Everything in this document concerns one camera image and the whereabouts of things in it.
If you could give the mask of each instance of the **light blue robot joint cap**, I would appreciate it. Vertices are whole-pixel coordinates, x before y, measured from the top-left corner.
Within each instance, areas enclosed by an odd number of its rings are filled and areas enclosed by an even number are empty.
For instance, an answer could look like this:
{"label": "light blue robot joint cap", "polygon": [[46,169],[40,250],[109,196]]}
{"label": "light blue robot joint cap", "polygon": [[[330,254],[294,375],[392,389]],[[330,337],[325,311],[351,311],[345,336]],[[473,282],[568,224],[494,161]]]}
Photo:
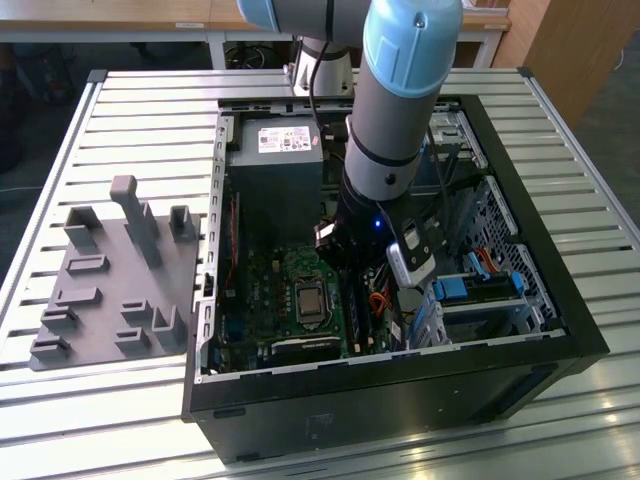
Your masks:
{"label": "light blue robot joint cap", "polygon": [[371,73],[400,97],[437,91],[453,65],[462,18],[460,0],[373,0],[363,37]]}
{"label": "light blue robot joint cap", "polygon": [[272,0],[237,0],[244,19],[265,30],[280,31]]}

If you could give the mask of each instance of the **white label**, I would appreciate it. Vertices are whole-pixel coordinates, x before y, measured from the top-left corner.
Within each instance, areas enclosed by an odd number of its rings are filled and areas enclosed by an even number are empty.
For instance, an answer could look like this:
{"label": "white label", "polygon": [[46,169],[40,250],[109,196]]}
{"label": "white label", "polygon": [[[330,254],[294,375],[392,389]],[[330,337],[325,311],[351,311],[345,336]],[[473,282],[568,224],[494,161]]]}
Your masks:
{"label": "white label", "polygon": [[396,322],[391,322],[391,335],[393,335],[399,342],[401,341],[402,332]]}
{"label": "white label", "polygon": [[309,127],[262,128],[258,132],[259,153],[305,152],[311,150]]}
{"label": "white label", "polygon": [[176,23],[176,28],[204,28],[204,23]]}

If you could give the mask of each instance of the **red cable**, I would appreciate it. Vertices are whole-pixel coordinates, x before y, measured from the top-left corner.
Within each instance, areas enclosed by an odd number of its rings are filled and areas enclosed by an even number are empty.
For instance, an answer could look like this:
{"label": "red cable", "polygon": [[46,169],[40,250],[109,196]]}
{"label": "red cable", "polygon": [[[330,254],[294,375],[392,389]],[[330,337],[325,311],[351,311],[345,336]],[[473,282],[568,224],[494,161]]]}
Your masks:
{"label": "red cable", "polygon": [[229,286],[229,282],[231,281],[231,275],[233,274],[233,269],[236,266],[236,239],[234,235],[234,227],[233,222],[235,220],[235,209],[233,207],[233,197],[231,197],[231,268],[229,269],[229,273],[227,274],[227,279],[224,281],[224,290]]}

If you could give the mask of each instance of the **slotted aluminum surface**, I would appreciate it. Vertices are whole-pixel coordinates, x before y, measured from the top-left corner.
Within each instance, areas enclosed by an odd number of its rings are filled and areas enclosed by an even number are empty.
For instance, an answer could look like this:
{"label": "slotted aluminum surface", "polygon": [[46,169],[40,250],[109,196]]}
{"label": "slotted aluminum surface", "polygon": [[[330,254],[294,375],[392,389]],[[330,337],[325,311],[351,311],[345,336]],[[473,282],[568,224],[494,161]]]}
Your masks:
{"label": "slotted aluminum surface", "polygon": [[[442,93],[480,96],[611,355],[502,423],[231,468],[196,425],[179,419],[184,356],[31,372],[29,347],[67,244],[60,225],[70,205],[121,216],[107,202],[108,185],[114,174],[133,173],[155,214],[174,204],[206,214],[216,99],[290,94],[277,71],[114,72],[87,86],[0,292],[0,477],[540,480],[637,473],[635,227],[535,81],[513,70],[456,70]],[[390,408],[402,408],[402,399]]]}

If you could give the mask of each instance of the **table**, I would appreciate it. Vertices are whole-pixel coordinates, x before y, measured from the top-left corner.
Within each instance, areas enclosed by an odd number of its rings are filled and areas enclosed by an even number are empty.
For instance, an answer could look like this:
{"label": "table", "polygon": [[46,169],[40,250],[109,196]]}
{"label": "table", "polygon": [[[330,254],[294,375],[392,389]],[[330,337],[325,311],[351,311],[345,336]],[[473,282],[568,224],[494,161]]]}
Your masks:
{"label": "table", "polygon": [[[479,43],[474,66],[490,67],[510,21],[465,15],[461,42]],[[0,42],[207,42],[214,69],[224,69],[224,42],[289,41],[257,30],[235,0],[3,0]]]}
{"label": "table", "polygon": [[453,70],[442,93],[480,96],[611,355],[504,422],[231,468],[196,425],[179,419],[183,355],[31,372],[29,347],[62,262],[61,224],[70,205],[121,216],[106,200],[112,176],[126,173],[136,175],[139,196],[155,214],[187,204],[206,215],[216,100],[291,94],[276,70],[110,72],[87,84],[0,290],[2,478],[543,480],[637,473],[637,228],[534,79],[515,70]]}

